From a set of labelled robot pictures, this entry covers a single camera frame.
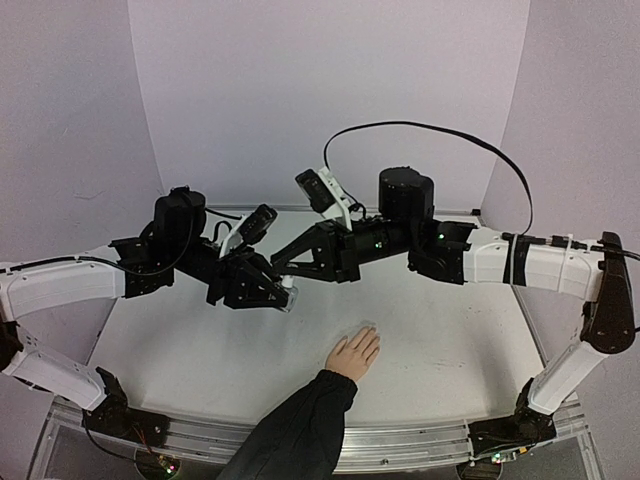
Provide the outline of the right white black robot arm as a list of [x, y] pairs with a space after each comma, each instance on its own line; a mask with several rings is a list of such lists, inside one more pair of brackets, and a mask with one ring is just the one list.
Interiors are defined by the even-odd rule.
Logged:
[[456, 285], [501, 283], [571, 295], [583, 301], [583, 324], [518, 396], [514, 412], [468, 428], [472, 455], [498, 459], [556, 435], [561, 403], [606, 358], [636, 337], [634, 302], [618, 235], [598, 240], [498, 232], [434, 217], [434, 183], [409, 167], [379, 176], [377, 216], [353, 220], [346, 193], [328, 169], [307, 170], [297, 184], [321, 221], [275, 253], [281, 274], [325, 282], [355, 282], [362, 265], [406, 254], [410, 271]]

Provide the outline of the white nail polish cap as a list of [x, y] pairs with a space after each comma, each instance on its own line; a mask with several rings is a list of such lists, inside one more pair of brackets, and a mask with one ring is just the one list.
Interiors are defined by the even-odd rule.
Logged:
[[282, 277], [281, 285], [287, 290], [292, 290], [294, 288], [294, 282], [295, 279], [293, 276], [285, 275]]

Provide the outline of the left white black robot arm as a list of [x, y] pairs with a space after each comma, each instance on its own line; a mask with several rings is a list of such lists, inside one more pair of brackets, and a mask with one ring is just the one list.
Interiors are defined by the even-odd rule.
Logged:
[[210, 305], [289, 311], [297, 296], [292, 279], [254, 249], [276, 211], [260, 205], [238, 218], [223, 240], [204, 237], [208, 213], [203, 194], [178, 187], [156, 201], [154, 218], [139, 236], [109, 244], [108, 259], [79, 254], [2, 267], [2, 374], [74, 403], [89, 432], [163, 446], [167, 416], [131, 407], [114, 374], [45, 346], [18, 321], [67, 304], [148, 295], [172, 286], [177, 272], [205, 284]]

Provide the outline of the black sleeved forearm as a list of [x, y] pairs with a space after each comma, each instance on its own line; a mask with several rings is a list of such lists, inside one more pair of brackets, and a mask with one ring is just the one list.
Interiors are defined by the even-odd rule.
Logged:
[[227, 463], [220, 479], [330, 479], [356, 384], [328, 370], [264, 417]]

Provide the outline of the person's bare hand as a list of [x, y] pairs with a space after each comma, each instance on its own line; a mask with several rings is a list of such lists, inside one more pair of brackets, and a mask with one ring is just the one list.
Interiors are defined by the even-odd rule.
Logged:
[[380, 349], [381, 340], [377, 329], [363, 327], [353, 337], [344, 337], [334, 346], [324, 369], [357, 383], [369, 371]]

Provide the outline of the clear nail polish bottle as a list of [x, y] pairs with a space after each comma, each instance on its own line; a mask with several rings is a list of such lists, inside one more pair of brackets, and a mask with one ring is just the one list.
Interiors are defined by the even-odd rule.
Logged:
[[289, 313], [295, 307], [299, 290], [295, 285], [284, 287], [284, 290], [287, 293], [287, 299], [285, 305], [281, 307], [280, 310], [282, 312]]

